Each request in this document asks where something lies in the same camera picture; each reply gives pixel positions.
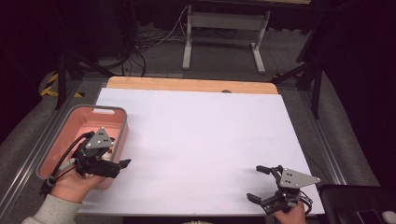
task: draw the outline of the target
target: sleeve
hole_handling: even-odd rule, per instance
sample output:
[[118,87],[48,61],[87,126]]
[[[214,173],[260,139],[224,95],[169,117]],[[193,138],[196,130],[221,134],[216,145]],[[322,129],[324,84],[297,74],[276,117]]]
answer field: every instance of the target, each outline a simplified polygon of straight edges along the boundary
[[22,224],[72,224],[80,207],[81,203],[70,203],[48,195],[38,212]]

